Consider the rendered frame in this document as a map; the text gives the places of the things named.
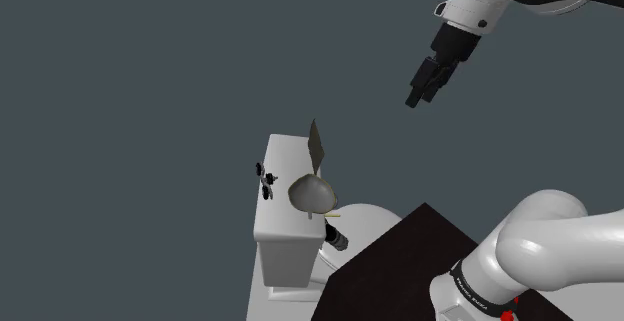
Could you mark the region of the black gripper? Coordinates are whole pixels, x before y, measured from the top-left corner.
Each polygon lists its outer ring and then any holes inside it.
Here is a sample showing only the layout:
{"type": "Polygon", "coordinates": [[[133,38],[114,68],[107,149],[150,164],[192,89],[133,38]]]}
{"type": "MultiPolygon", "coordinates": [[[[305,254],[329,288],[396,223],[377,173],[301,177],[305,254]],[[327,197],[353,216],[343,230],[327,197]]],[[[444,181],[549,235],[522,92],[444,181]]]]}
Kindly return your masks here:
{"type": "Polygon", "coordinates": [[[468,60],[480,40],[479,35],[443,23],[431,43],[435,54],[423,60],[412,78],[412,90],[405,104],[415,108],[420,101],[430,103],[448,83],[457,65],[468,60]]]}

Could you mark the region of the olive flat card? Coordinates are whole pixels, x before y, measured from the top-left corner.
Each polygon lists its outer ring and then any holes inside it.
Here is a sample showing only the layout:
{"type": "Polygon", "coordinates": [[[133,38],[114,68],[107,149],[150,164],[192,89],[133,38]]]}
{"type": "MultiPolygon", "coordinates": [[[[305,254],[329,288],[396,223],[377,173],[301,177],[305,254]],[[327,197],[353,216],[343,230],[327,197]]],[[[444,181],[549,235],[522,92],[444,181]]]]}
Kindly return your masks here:
{"type": "Polygon", "coordinates": [[[322,146],[320,133],[316,124],[316,120],[313,120],[310,126],[308,137],[308,151],[312,163],[313,173],[318,174],[322,160],[324,159],[325,152],[322,146]]]}

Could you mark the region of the grey bowl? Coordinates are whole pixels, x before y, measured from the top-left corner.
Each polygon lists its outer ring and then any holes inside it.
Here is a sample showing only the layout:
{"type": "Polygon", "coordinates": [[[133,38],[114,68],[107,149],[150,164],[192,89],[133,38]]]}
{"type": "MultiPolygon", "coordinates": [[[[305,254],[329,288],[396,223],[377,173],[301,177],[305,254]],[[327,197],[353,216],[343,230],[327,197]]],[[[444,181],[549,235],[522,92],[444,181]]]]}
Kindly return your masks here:
{"type": "Polygon", "coordinates": [[[311,219],[313,214],[326,214],[337,206],[337,196],[330,184],[315,174],[306,174],[294,181],[288,188],[290,204],[305,212],[311,219]]]}

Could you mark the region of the black flashlight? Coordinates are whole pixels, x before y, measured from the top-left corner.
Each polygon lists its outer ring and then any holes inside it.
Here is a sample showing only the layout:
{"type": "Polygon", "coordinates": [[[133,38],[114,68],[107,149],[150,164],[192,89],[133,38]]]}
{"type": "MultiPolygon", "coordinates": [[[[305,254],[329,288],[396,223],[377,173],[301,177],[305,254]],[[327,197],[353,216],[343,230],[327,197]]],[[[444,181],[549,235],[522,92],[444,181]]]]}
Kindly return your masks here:
{"type": "Polygon", "coordinates": [[[328,221],[325,222],[326,237],[325,241],[338,251],[344,251],[348,248],[349,240],[340,233],[328,221]]]}

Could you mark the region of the black toy drone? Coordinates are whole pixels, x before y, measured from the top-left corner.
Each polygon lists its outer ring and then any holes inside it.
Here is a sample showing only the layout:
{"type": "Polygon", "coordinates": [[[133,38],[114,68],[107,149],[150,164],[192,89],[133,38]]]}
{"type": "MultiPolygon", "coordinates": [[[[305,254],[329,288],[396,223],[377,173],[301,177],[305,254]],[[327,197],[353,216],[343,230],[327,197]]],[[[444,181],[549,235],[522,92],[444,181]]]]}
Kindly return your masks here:
{"type": "Polygon", "coordinates": [[[275,176],[273,173],[267,172],[261,162],[257,162],[255,167],[256,175],[259,177],[261,182],[261,192],[263,199],[273,199],[274,194],[272,190],[272,185],[277,181],[278,177],[275,176]]]}

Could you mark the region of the dark robot stand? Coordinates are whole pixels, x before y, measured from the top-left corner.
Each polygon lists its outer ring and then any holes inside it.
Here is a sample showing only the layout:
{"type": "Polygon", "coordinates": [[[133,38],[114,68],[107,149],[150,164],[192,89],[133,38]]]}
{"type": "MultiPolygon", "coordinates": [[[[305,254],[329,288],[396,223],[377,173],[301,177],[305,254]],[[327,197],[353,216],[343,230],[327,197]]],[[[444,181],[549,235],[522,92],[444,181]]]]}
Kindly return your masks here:
{"type": "Polygon", "coordinates": [[[498,233],[476,243],[426,203],[328,279],[311,321],[436,321],[456,305],[477,321],[498,303],[514,321],[573,321],[498,264],[498,233]]]}

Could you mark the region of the white toilet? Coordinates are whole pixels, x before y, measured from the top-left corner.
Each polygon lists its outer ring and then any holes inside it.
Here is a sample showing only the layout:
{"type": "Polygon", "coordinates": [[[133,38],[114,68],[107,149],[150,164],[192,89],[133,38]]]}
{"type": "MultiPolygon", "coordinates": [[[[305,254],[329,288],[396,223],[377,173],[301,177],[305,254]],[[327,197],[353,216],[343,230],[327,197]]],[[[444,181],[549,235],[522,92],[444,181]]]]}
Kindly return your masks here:
{"type": "Polygon", "coordinates": [[[278,179],[274,198],[258,196],[253,236],[257,252],[246,321],[311,321],[329,277],[400,221],[372,204],[340,205],[325,218],[309,219],[288,200],[287,189],[313,171],[308,139],[269,136],[264,167],[278,179]],[[338,251],[325,241],[328,221],[349,240],[338,251]]]}

